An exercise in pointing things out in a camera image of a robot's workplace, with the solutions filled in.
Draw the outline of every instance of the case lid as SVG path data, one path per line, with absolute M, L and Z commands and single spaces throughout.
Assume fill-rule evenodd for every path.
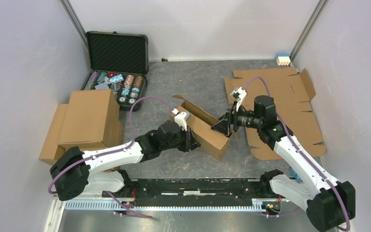
M 89 31 L 86 33 L 90 67 L 94 70 L 146 75 L 146 35 Z

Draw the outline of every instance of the flattened cardboard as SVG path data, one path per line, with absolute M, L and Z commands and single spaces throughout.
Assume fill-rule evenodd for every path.
M 65 149 L 58 145 L 60 132 L 62 131 L 63 121 L 68 109 L 68 104 L 57 105 L 55 115 L 50 124 L 45 142 L 39 159 L 51 166 L 65 153 Z
M 291 128 L 302 146 L 313 157 L 322 156 L 326 146 L 319 144 L 323 137 L 316 121 L 309 101 L 316 95 L 311 79 L 306 70 L 297 74 L 296 68 L 234 70 L 234 77 L 225 78 L 228 101 L 234 102 L 229 95 L 236 87 L 244 86 L 251 78 L 261 76 L 268 85 L 271 96 L 274 98 L 276 109 Z M 254 109 L 254 98 L 266 95 L 266 89 L 261 80 L 253 81 L 247 87 L 247 96 L 243 106 L 247 110 Z M 248 144 L 252 147 L 251 153 L 260 160 L 279 160 L 281 157 L 264 144 L 258 136 L 257 130 L 246 128 Z
M 74 91 L 71 94 L 59 145 L 90 150 L 114 146 L 119 105 L 110 89 Z
M 174 95 L 173 97 L 184 100 L 176 109 L 179 112 L 190 112 L 191 117 L 188 119 L 187 125 L 192 129 L 194 137 L 201 144 L 201 148 L 216 160 L 221 160 L 228 150 L 230 138 L 211 130 L 211 126 L 219 120 L 185 99 L 182 95 Z

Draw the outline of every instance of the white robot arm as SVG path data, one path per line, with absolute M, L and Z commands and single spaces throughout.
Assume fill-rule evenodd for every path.
M 345 205 L 347 215 L 353 219 L 356 194 L 352 184 L 348 181 L 339 182 L 308 154 L 293 132 L 277 120 L 272 97 L 257 96 L 254 110 L 247 111 L 240 107 L 246 96 L 243 92 L 244 89 L 237 88 L 231 93 L 235 99 L 233 106 L 211 128 L 225 135 L 236 132 L 239 127 L 257 129 L 261 141 L 287 161 L 303 180 L 297 183 L 281 171 L 273 170 L 260 178 L 263 192 L 270 196 L 282 195 L 298 205 L 306 211 L 309 220 L 319 231 L 345 222 L 339 198 Z
M 97 151 L 81 152 L 72 147 L 50 169 L 52 178 L 79 160 L 86 160 L 65 172 L 56 182 L 55 187 L 61 201 L 67 201 L 84 193 L 105 190 L 120 191 L 130 182 L 125 171 L 104 172 L 124 164 L 139 163 L 157 158 L 161 151 L 177 148 L 187 152 L 199 147 L 191 129 L 187 126 L 188 112 L 175 114 L 173 121 L 166 121 L 157 130 L 141 135 L 133 142 Z

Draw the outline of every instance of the black bracket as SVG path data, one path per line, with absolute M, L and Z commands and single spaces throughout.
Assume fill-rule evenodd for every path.
M 355 218 L 356 192 L 355 188 L 348 181 L 337 182 L 335 186 L 345 205 L 349 220 Z M 345 217 L 339 201 L 332 189 L 321 189 L 313 200 L 308 201 L 306 215 L 312 225 L 321 232 L 330 230 L 345 222 Z
M 177 148 L 180 151 L 187 152 L 200 147 L 201 144 L 194 138 L 190 127 L 182 130 L 181 127 L 173 121 L 166 121 L 159 126 L 157 130 L 151 130 L 145 135 L 141 135 L 135 140 L 142 148 L 143 161 L 157 158 L 162 151 Z
M 124 186 L 114 193 L 115 197 L 132 197 L 133 182 L 130 180 L 126 170 L 117 170 L 123 177 Z
M 83 152 L 78 147 L 69 148 L 50 169 L 52 178 L 55 178 L 71 164 L 83 159 L 82 155 Z M 73 199 L 85 190 L 85 186 L 88 184 L 89 169 L 90 166 L 83 162 L 68 170 L 55 182 L 59 200 L 67 201 Z
M 275 169 L 269 172 L 265 172 L 264 174 L 261 175 L 261 177 L 259 178 L 259 182 L 261 185 L 261 191 L 262 193 L 265 194 L 265 196 L 271 197 L 275 195 L 275 193 L 272 191 L 270 181 L 277 175 L 282 175 L 282 174 L 284 173 L 279 171 L 278 169 Z

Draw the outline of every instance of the white wall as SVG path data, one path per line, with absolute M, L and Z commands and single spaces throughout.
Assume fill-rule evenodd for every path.
M 371 231 L 371 1 L 329 1 L 294 64 L 316 89 L 327 168 L 356 188 L 354 229 Z
M 39 232 L 52 196 L 38 160 L 58 103 L 80 89 L 87 51 L 58 0 L 0 1 L 0 232 Z
M 86 31 L 146 34 L 150 60 L 291 52 L 318 0 L 70 0 Z

